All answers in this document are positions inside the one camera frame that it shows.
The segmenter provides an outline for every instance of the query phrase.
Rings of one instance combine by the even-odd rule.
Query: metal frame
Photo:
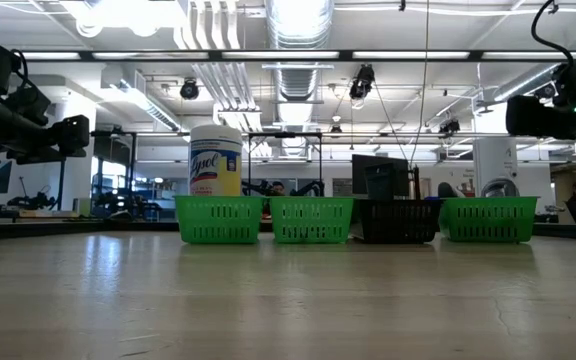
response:
[[[296,137],[316,137],[319,139],[319,181],[323,183],[323,136],[321,133],[298,133],[298,132],[262,132],[262,133],[248,133],[248,183],[252,184],[252,139],[256,137],[274,137],[275,139],[292,139]]]
[[[261,62],[261,63],[303,63],[303,62],[391,62],[391,63],[560,63],[563,55],[549,50],[470,50],[444,49],[428,50],[429,56],[410,56],[410,53],[426,53],[426,49],[396,50],[299,50],[302,56],[295,56],[293,50],[27,50],[24,54],[29,63],[214,63],[214,62]],[[454,57],[454,53],[467,53],[465,57]],[[508,54],[488,58],[486,53]]]

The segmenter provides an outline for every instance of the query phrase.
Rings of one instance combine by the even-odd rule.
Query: air duct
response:
[[[325,48],[333,9],[334,0],[266,0],[272,48]],[[277,113],[282,122],[303,124],[310,120],[313,105],[308,102],[314,98],[319,77],[319,70],[275,70]]]

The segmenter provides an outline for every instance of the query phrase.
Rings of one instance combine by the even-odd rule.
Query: table surface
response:
[[[576,359],[576,240],[0,240],[0,359]]]

